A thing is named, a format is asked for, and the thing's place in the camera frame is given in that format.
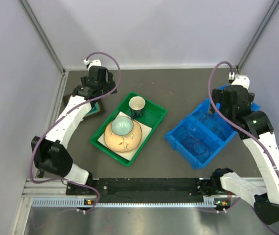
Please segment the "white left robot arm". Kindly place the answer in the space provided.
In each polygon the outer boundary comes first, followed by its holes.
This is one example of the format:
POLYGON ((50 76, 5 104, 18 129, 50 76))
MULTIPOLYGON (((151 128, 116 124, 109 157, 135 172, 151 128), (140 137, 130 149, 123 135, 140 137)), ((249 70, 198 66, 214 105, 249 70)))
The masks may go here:
POLYGON ((69 101, 58 119, 43 134, 34 137, 31 142, 34 166, 44 172, 57 176, 59 179, 77 184, 83 194, 92 192, 94 183, 92 174, 74 164, 67 151, 68 143, 95 103, 116 92, 113 74, 102 66, 100 60, 84 60, 88 75, 81 78, 70 95, 69 101))

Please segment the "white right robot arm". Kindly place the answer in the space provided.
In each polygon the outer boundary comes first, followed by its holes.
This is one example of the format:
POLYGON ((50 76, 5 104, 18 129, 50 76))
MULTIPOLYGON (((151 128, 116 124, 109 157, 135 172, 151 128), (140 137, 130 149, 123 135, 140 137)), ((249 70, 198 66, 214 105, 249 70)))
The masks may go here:
POLYGON ((279 222, 279 148, 274 129, 263 111, 253 111, 255 95, 248 91, 250 80, 245 75, 229 74, 230 85, 214 89, 210 111, 219 104, 219 115, 227 123, 238 125, 240 139, 252 154, 265 187, 238 176, 229 168, 217 169, 211 176, 211 188, 222 194, 230 191, 250 204, 265 224, 279 222))

